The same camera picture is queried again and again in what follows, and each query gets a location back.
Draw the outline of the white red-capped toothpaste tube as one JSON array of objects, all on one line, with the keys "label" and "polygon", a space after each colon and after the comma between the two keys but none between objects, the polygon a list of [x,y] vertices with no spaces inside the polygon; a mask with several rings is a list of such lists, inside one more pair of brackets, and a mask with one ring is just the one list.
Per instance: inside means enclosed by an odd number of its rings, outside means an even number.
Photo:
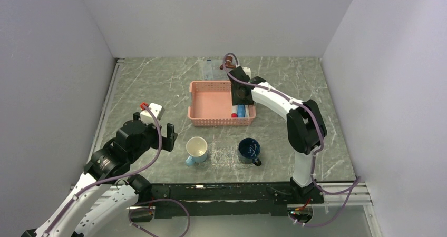
[{"label": "white red-capped toothpaste tube", "polygon": [[237,118],[238,117],[238,106],[237,105],[233,105],[231,107],[231,117],[232,118]]}]

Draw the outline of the blue toothpaste tube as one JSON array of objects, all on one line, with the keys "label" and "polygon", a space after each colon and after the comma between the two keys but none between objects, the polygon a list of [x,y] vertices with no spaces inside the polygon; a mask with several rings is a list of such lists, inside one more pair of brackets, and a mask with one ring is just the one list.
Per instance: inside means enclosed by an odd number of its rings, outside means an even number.
[{"label": "blue toothpaste tube", "polygon": [[245,106],[244,105],[238,105],[237,106],[237,115],[239,118],[243,118],[246,116],[245,112]]}]

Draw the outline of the light blue white mug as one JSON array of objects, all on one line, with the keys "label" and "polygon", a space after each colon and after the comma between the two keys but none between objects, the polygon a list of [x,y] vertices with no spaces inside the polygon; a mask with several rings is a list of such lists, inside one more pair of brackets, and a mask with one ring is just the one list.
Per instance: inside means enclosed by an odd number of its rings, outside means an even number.
[{"label": "light blue white mug", "polygon": [[185,160],[185,165],[190,167],[195,163],[202,163],[208,156],[208,143],[202,137],[192,137],[186,143],[186,150],[188,157]]}]

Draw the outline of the dark blue mug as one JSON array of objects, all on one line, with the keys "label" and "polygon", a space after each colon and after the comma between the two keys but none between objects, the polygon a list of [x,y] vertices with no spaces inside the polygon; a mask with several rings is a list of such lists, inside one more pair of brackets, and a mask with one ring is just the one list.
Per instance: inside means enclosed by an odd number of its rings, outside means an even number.
[{"label": "dark blue mug", "polygon": [[259,158],[261,146],[259,142],[253,138],[242,139],[238,144],[238,157],[243,164],[253,164],[261,166],[262,161]]}]

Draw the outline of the clear textured acrylic tray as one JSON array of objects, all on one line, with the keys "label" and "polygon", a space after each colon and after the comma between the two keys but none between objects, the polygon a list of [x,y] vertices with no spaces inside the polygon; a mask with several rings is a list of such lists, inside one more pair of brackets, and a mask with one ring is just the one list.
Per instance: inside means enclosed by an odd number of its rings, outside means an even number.
[{"label": "clear textured acrylic tray", "polygon": [[244,160],[237,145],[212,142],[206,163],[213,169],[247,169],[256,167],[251,160]]}]

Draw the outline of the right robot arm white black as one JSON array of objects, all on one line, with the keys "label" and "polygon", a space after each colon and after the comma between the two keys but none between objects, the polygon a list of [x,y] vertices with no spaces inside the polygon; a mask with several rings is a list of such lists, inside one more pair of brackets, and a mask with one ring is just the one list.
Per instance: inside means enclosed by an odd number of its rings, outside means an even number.
[{"label": "right robot arm white black", "polygon": [[324,148],[327,129],[318,104],[302,101],[272,87],[263,78],[250,78],[242,67],[224,69],[231,82],[234,104],[260,104],[277,113],[287,124],[287,136],[295,150],[295,166],[291,180],[291,198],[303,203],[311,195],[315,183],[316,156]]}]

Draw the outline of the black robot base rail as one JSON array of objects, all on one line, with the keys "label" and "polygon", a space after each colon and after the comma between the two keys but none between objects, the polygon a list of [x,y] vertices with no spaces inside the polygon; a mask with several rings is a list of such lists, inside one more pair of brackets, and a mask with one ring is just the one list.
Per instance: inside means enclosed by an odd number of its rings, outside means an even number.
[{"label": "black robot base rail", "polygon": [[131,211],[134,222],[171,219],[180,216],[227,216],[268,214],[287,216],[314,204],[324,203],[322,192],[313,185],[301,188],[292,181],[247,183],[164,183],[138,199]]}]

